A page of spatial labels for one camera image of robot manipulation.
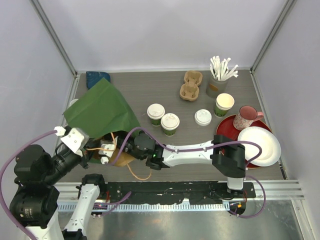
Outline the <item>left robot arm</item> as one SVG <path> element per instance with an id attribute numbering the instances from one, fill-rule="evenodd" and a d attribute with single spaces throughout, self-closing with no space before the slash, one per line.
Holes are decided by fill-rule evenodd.
<path id="1" fill-rule="evenodd" d="M 15 158 L 16 194 L 9 210 L 15 219 L 37 240 L 86 240 L 87 227 L 96 200 L 107 192 L 101 174 L 87 174 L 77 187 L 75 210 L 64 229 L 59 225 L 59 191 L 55 184 L 80 165 L 88 168 L 93 156 L 87 150 L 82 155 L 72 152 L 67 146 L 50 156 L 42 146 L 32 144 Z"/>

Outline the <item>white cup lid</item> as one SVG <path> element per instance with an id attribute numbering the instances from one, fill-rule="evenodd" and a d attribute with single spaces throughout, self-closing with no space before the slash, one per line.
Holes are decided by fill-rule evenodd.
<path id="1" fill-rule="evenodd" d="M 147 115 L 152 120 L 159 120 L 165 115 L 165 108 L 159 103 L 153 103 L 147 108 Z"/>
<path id="2" fill-rule="evenodd" d="M 180 119 L 174 113 L 166 113 L 161 118 L 160 123 L 165 130 L 172 131 L 172 130 L 175 130 L 180 125 Z"/>

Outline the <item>green paper bag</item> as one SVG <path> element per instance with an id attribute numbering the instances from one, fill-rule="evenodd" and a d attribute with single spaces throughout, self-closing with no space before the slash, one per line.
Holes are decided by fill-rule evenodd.
<path id="1" fill-rule="evenodd" d="M 102 78 L 65 110 L 64 118 L 71 128 L 80 128 L 90 138 L 125 132 L 140 123 L 121 92 Z"/>

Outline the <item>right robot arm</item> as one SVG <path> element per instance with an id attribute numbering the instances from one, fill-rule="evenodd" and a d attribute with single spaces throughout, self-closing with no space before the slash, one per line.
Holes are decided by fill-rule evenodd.
<path id="1" fill-rule="evenodd" d="M 244 191 L 246 175 L 245 146 L 229 144 L 232 140 L 215 135 L 213 140 L 193 145 L 161 145 L 144 131 L 135 137 L 117 137 L 116 146 L 137 160 L 146 160 L 146 166 L 160 171 L 179 165 L 203 164 L 214 166 L 227 177 L 226 193 L 233 198 Z"/>

